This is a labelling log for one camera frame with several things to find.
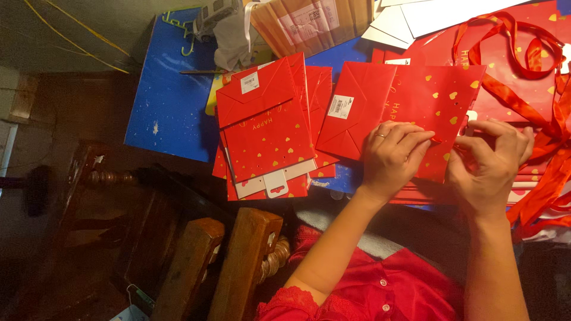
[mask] yellow cable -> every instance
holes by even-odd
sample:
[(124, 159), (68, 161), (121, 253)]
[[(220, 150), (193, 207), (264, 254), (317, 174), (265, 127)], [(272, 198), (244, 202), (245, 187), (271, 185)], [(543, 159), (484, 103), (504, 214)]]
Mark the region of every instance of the yellow cable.
[(121, 51), (122, 53), (126, 54), (128, 57), (130, 57), (131, 55), (124, 51), (123, 49), (121, 49), (119, 46), (117, 46), (116, 44), (112, 43), (111, 41), (109, 41), (107, 38), (105, 38), (104, 36), (100, 35), (99, 33), (97, 33), (97, 31), (89, 28), (88, 26), (86, 26), (83, 22), (75, 19), (75, 17), (73, 17), (71, 14), (65, 12), (62, 8), (60, 8), (58, 5), (56, 5), (55, 3), (51, 2), (50, 0), (43, 0), (44, 2), (47, 2), (50, 6), (58, 9), (59, 11), (61, 11), (63, 14), (65, 14), (66, 16), (70, 17), (71, 19), (73, 19), (75, 22), (77, 22), (80, 26), (84, 27), (85, 29), (87, 29), (89, 32), (91, 32), (94, 36), (96, 36), (97, 38), (101, 39), (103, 42), (105, 42), (106, 44), (110, 45), (111, 47), (117, 48), (119, 51)]
[(97, 60), (97, 61), (99, 61), (99, 62), (102, 62), (102, 63), (104, 63), (106, 66), (109, 66), (109, 67), (111, 67), (111, 68), (113, 68), (113, 69), (119, 70), (119, 71), (121, 71), (122, 73), (126, 73), (126, 74), (129, 73), (128, 71), (124, 71), (123, 69), (119, 69), (119, 68), (117, 68), (117, 67), (115, 67), (115, 66), (113, 66), (113, 65), (110, 65), (110, 64), (106, 63), (105, 61), (103, 61), (103, 60), (97, 58), (96, 56), (94, 56), (94, 55), (88, 53), (85, 49), (83, 49), (83, 48), (81, 48), (80, 46), (76, 45), (73, 41), (67, 39), (66, 36), (64, 36), (62, 33), (60, 33), (60, 32), (59, 32), (58, 30), (56, 30), (54, 27), (52, 27), (52, 26), (48, 23), (48, 21), (46, 21), (46, 20), (42, 17), (42, 15), (40, 15), (40, 13), (37, 12), (34, 7), (32, 7), (31, 3), (30, 3), (28, 0), (24, 0), (24, 2), (28, 5), (28, 7), (30, 7), (30, 9), (32, 9), (32, 11), (38, 16), (38, 18), (40, 18), (40, 20), (41, 20), (43, 23), (45, 23), (50, 29), (52, 29), (55, 33), (57, 33), (58, 35), (60, 35), (63, 39), (67, 40), (70, 44), (74, 45), (75, 47), (77, 47), (78, 49), (80, 49), (81, 51), (83, 51), (84, 53), (86, 53), (89, 57), (93, 57), (95, 60)]
[[(6, 27), (6, 26), (4, 26), (4, 25), (0, 25), (0, 27), (6, 28), (6, 29), (8, 29), (8, 30), (10, 30), (10, 31), (12, 31), (12, 32), (15, 32), (15, 33), (17, 33), (17, 34), (20, 34), (20, 35), (22, 35), (22, 36), (24, 36), (24, 37), (26, 37), (26, 38), (29, 38), (29, 39), (32, 39), (32, 40), (35, 40), (35, 41), (38, 41), (38, 42), (42, 42), (41, 40), (36, 39), (36, 38), (34, 38), (34, 37), (30, 37), (29, 35), (27, 35), (27, 34), (25, 34), (25, 33), (21, 33), (21, 32), (18, 31), (18, 30), (14, 30), (14, 29), (8, 28), (8, 27)], [(60, 47), (60, 46), (56, 46), (56, 45), (53, 45), (53, 44), (51, 44), (51, 43), (49, 43), (49, 42), (44, 42), (44, 43), (45, 43), (46, 45), (52, 46), (52, 47), (54, 47), (54, 48), (58, 48), (58, 49), (65, 50), (65, 51), (69, 51), (69, 52), (71, 52), (71, 53), (78, 54), (78, 55), (82, 55), (82, 56), (87, 56), (87, 54), (80, 53), (80, 52), (78, 52), (78, 51), (69, 50), (69, 49), (66, 49), (66, 48), (63, 48), (63, 47)]]

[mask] turned wooden spindle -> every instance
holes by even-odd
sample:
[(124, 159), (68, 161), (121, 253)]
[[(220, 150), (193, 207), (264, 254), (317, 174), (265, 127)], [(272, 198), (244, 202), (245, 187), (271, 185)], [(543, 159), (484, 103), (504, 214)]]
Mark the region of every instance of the turned wooden spindle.
[(126, 172), (113, 172), (113, 171), (92, 171), (89, 174), (87, 183), (90, 185), (119, 185), (137, 184), (137, 178), (129, 171)]
[(258, 284), (262, 284), (266, 278), (274, 276), (278, 269), (286, 265), (287, 259), (289, 258), (289, 241), (288, 239), (280, 235), (278, 242), (276, 243), (276, 249), (273, 253), (267, 255), (267, 257), (262, 261), (262, 271), (260, 274), (260, 280)]

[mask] cardboard box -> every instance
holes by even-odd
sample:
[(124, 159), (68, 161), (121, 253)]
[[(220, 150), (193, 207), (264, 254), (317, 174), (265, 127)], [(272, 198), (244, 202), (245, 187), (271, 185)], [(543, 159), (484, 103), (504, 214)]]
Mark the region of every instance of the cardboard box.
[(361, 36), (373, 21), (373, 3), (271, 0), (252, 8), (251, 23), (279, 58), (298, 52), (308, 58)]

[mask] wooden furniture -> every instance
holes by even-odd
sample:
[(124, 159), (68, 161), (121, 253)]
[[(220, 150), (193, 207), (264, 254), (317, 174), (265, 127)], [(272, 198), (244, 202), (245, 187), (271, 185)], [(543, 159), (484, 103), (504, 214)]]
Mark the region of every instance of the wooden furniture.
[(58, 198), (54, 215), (50, 217), (42, 247), (5, 312), (6, 321), (30, 319), (38, 311), (46, 291), (44, 286), (58, 259), (63, 255), (67, 236), (76, 224), (75, 212), (86, 188), (87, 178), (92, 170), (99, 167), (107, 152), (105, 145), (96, 142), (83, 142), (77, 148), (71, 161), (67, 183)]
[[(97, 142), (80, 143), (65, 189), (50, 211), (42, 249), (2, 320), (68, 320), (95, 315), (111, 319), (128, 306), (128, 287), (133, 303), (139, 303), (137, 288), (157, 300), (163, 283), (176, 285), (167, 286), (165, 295), (185, 290), (188, 292), (181, 298), (196, 295), (225, 229), (206, 217), (223, 217), (229, 222), (231, 216), (195, 191), (173, 183), (170, 173), (161, 167), (121, 173), (105, 170), (102, 165), (108, 152), (107, 146)], [(127, 186), (130, 193), (126, 195), (133, 199), (121, 193)], [(111, 206), (114, 212), (102, 215), (108, 209), (105, 205), (112, 202), (123, 210)], [(186, 256), (173, 257), (177, 246)], [(193, 262), (195, 269), (182, 269), (185, 260)], [(175, 275), (168, 274), (171, 266), (181, 267), (184, 283), (174, 282)], [(188, 313), (187, 308), (180, 310)]]
[[(280, 216), (255, 208), (238, 211), (208, 321), (254, 318), (251, 300), (256, 285), (275, 273), (280, 264), (283, 266), (289, 256), (283, 240), (275, 253), (282, 223)], [(266, 255), (267, 263), (262, 268)]]
[(224, 237), (222, 223), (211, 218), (190, 221), (178, 240), (155, 308), (153, 321), (186, 320), (207, 265), (216, 260)]

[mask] white ribbon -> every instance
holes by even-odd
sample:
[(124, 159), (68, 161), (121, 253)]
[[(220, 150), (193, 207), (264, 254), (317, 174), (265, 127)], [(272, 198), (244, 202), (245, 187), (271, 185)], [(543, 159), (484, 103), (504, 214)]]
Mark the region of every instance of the white ribbon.
[(246, 35), (246, 41), (248, 42), (249, 53), (252, 52), (252, 46), (250, 44), (250, 17), (252, 15), (252, 7), (269, 1), (271, 0), (255, 0), (255, 2), (252, 1), (244, 6), (244, 33)]

